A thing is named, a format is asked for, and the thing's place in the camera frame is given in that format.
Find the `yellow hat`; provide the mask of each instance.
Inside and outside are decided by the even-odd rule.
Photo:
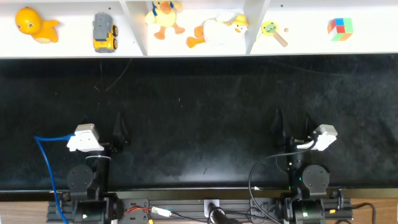
[[[248,22],[246,22],[246,16],[239,14],[238,16],[236,16],[236,19],[234,21],[232,21],[232,23],[237,24],[239,26],[248,26]]]

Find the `plush duck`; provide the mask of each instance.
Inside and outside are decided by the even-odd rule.
[[[207,20],[203,26],[195,28],[195,37],[188,37],[187,45],[193,48],[197,44],[209,43],[213,45],[227,44],[237,41],[248,30],[246,16],[239,14],[232,22],[219,22],[215,19]]]
[[[154,1],[152,2],[152,11],[145,17],[145,22],[149,25],[158,24],[160,31],[155,33],[155,37],[159,40],[165,39],[165,31],[168,27],[173,27],[176,34],[182,34],[185,29],[179,27],[175,22],[177,15],[174,8],[178,11],[182,10],[182,5],[175,1]]]
[[[39,13],[29,7],[18,11],[15,22],[19,31],[31,35],[34,40],[41,44],[58,42],[57,31],[54,27],[59,25],[59,22],[45,21]]]

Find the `black table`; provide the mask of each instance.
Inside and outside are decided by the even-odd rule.
[[[305,114],[338,140],[316,162],[331,187],[398,187],[397,55],[0,61],[0,190],[50,190],[33,135],[64,136],[86,116],[102,141],[124,115],[131,148],[112,157],[111,190],[245,187],[281,106],[295,133]],[[44,143],[58,189],[85,162],[66,142]],[[278,161],[282,166],[284,160]],[[256,186],[288,188],[275,160]]]

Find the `blue vest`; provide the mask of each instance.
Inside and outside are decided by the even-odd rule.
[[[170,1],[170,7],[174,8],[174,4],[171,1]],[[154,2],[152,2],[152,12],[154,13],[155,16],[157,16],[155,9],[156,9],[156,6],[155,6]]]

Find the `colorful cube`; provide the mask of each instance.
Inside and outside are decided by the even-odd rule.
[[[353,21],[351,18],[333,19],[328,25],[328,33],[331,41],[344,41],[354,33]]]

